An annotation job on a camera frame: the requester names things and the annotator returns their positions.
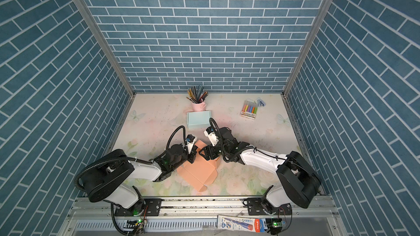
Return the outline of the pink paper box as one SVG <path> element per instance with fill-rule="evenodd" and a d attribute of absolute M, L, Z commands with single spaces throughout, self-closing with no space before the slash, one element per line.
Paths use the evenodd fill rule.
<path fill-rule="evenodd" d="M 200 194 L 206 192 L 217 178 L 217 168 L 220 166 L 221 158 L 207 161 L 199 154 L 206 144 L 198 140 L 195 145 L 198 148 L 195 161 L 193 163 L 184 162 L 177 168 L 177 173 Z"/>

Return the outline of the light blue paper box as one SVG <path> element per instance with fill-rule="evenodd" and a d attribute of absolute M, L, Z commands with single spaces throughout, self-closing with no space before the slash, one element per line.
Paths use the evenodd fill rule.
<path fill-rule="evenodd" d="M 210 127 L 211 111 L 196 111 L 187 113 L 187 127 L 190 130 Z"/>

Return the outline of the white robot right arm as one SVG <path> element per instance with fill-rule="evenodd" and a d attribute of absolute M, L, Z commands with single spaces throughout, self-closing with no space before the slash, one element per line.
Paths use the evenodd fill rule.
<path fill-rule="evenodd" d="M 273 214 L 289 203 L 304 209 L 309 207 L 322 180 L 300 153 L 277 154 L 261 150 L 247 142 L 239 142 L 231 129 L 220 128 L 213 118 L 209 123 L 205 136 L 211 145 L 199 152 L 205 160 L 221 156 L 226 163 L 254 166 L 277 175 L 280 184 L 270 186 L 260 199 L 259 207 L 264 212 Z"/>

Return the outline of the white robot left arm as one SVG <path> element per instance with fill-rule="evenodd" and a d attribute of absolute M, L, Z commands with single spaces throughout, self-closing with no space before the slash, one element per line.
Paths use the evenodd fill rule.
<path fill-rule="evenodd" d="M 146 213 L 146 202 L 140 190 L 129 187 L 127 179 L 145 179 L 161 182 L 171 176 L 183 163 L 193 163 L 196 158 L 197 138 L 186 135 L 186 128 L 179 126 L 171 134 L 165 151 L 145 161 L 129 157 L 117 149 L 82 169 L 74 177 L 74 185 L 85 192 L 89 201 L 105 201 L 118 206 L 133 216 Z"/>

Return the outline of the white toothpaste style box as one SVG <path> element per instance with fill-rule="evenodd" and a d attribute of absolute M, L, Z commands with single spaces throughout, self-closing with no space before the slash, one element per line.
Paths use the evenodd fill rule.
<path fill-rule="evenodd" d="M 267 230 L 263 219 L 218 215 L 218 229 L 262 233 Z"/>

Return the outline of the pack of coloured markers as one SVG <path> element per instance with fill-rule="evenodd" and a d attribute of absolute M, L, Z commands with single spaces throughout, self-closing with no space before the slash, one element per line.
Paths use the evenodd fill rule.
<path fill-rule="evenodd" d="M 244 101 L 240 116 L 255 120 L 257 117 L 258 104 L 251 101 Z"/>

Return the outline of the pink metal pencil bucket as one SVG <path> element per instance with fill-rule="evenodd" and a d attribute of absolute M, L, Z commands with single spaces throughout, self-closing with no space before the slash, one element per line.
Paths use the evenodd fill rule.
<path fill-rule="evenodd" d="M 194 112 L 201 112 L 201 111 L 205 111 L 206 110 L 206 103 L 205 102 L 201 102 L 201 103 L 192 103 L 192 110 Z"/>

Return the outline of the bundle of coloured pencils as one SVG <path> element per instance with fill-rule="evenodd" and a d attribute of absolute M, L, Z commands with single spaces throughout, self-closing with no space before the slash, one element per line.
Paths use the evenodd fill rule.
<path fill-rule="evenodd" d="M 191 86 L 187 90 L 187 99 L 189 99 L 193 104 L 200 104 L 205 101 L 208 96 L 208 91 L 204 89 L 204 86 Z"/>

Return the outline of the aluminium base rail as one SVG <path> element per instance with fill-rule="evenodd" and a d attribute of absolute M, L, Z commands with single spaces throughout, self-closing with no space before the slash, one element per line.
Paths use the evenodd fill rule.
<path fill-rule="evenodd" d="M 151 218 L 214 218 L 226 216 L 259 217 L 339 217 L 339 212 L 330 196 L 316 196 L 307 209 L 294 203 L 275 208 L 276 213 L 268 213 L 257 207 L 259 196 L 177 196 L 146 197 L 148 203 L 146 217 Z"/>

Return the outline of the right aluminium corner post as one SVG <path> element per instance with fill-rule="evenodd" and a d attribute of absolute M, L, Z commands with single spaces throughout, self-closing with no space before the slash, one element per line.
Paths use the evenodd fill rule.
<path fill-rule="evenodd" d="M 290 77 L 285 85 L 284 91 L 282 96 L 286 98 L 289 93 L 291 92 L 291 89 L 293 87 L 294 82 L 296 81 L 299 71 L 301 70 L 305 59 L 308 55 L 308 52 L 315 40 L 315 37 L 321 27 L 322 22 L 324 21 L 327 12 L 332 4 L 333 0 L 323 0 L 322 4 L 320 5 L 319 11 L 317 13 L 317 16 L 314 19 L 314 23 L 307 35 L 307 38 L 305 40 L 305 44 L 302 47 L 302 50 L 300 51 L 300 54 L 298 58 L 296 59 L 296 63 L 294 68 L 291 71 Z"/>

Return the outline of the aluminium corner post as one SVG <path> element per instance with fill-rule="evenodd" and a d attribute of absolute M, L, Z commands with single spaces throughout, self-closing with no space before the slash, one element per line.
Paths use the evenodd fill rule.
<path fill-rule="evenodd" d="M 85 23 L 87 24 L 89 30 L 91 31 L 91 33 L 95 37 L 96 41 L 98 42 L 100 48 L 104 52 L 104 54 L 105 54 L 106 58 L 108 59 L 110 65 L 115 70 L 118 78 L 122 82 L 126 91 L 130 95 L 130 97 L 134 97 L 135 92 L 134 92 L 132 86 L 130 85 L 126 75 L 122 71 L 121 66 L 119 65 L 113 51 L 111 50 L 111 48 L 108 45 L 105 37 L 103 36 L 103 34 L 102 34 L 96 20 L 94 19 L 93 15 L 91 14 L 87 4 L 85 3 L 84 0 L 72 0 L 72 1 L 74 2 L 76 8 L 80 12 L 80 14 L 81 14 L 83 20 L 85 21 Z"/>
<path fill-rule="evenodd" d="M 332 4 L 333 0 L 323 0 L 322 4 L 320 5 L 319 11 L 317 13 L 317 16 L 314 19 L 314 23 L 307 35 L 307 38 L 305 40 L 305 44 L 302 47 L 302 50 L 300 51 L 300 54 L 298 58 L 296 59 L 296 63 L 294 68 L 291 71 L 290 77 L 285 85 L 284 91 L 282 96 L 286 98 L 289 93 L 291 92 L 291 89 L 293 87 L 294 82 L 296 81 L 299 71 L 301 70 L 305 59 L 308 55 L 308 52 L 315 40 L 315 37 L 321 27 L 322 22 L 324 21 L 327 12 Z"/>

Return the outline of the left aluminium corner post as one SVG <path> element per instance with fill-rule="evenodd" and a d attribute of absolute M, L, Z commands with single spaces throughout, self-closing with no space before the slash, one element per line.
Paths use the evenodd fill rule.
<path fill-rule="evenodd" d="M 115 70 L 118 78 L 122 82 L 126 91 L 130 95 L 130 97 L 134 97 L 135 92 L 134 92 L 132 86 L 130 85 L 126 75 L 122 71 L 121 66 L 119 65 L 113 51 L 111 50 L 111 48 L 108 45 L 105 37 L 103 36 L 103 34 L 102 34 L 96 20 L 94 19 L 93 15 L 91 14 L 87 4 L 85 3 L 84 0 L 72 0 L 72 1 L 74 2 L 76 8 L 80 12 L 80 14 L 81 14 L 83 20 L 85 21 L 85 23 L 87 24 L 89 30 L 91 31 L 91 33 L 95 37 L 96 41 L 98 42 L 100 48 L 104 52 L 104 54 L 105 54 L 106 58 L 108 59 L 110 65 Z"/>

